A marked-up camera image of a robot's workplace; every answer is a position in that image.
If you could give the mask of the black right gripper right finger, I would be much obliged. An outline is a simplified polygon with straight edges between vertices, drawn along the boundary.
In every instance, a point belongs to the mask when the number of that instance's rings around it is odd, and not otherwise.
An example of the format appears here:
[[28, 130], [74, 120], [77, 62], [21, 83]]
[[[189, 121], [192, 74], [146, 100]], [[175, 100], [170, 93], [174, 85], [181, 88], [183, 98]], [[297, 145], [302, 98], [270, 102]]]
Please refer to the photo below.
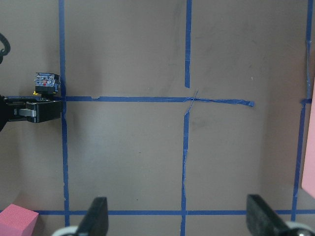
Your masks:
[[252, 236], [286, 236], [290, 228], [258, 194], [248, 194], [246, 225]]

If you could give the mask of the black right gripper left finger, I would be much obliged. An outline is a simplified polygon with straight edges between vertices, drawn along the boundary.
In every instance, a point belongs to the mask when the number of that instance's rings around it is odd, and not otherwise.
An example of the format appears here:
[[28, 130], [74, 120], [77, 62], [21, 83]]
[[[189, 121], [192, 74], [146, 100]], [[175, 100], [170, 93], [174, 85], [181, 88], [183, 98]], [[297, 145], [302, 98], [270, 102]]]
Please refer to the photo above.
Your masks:
[[108, 233], [108, 205], [106, 197], [93, 200], [87, 214], [79, 224], [77, 236], [106, 236]]

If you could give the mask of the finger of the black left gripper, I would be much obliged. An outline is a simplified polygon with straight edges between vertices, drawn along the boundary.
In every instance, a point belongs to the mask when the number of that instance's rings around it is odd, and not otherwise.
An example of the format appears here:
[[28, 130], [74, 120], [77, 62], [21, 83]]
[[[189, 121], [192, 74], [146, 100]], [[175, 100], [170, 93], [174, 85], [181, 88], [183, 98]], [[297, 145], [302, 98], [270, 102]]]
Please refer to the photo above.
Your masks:
[[7, 121], [28, 121], [41, 123], [59, 119], [62, 113], [62, 102], [44, 98], [9, 98], [2, 97], [5, 105], [4, 112], [8, 111]]

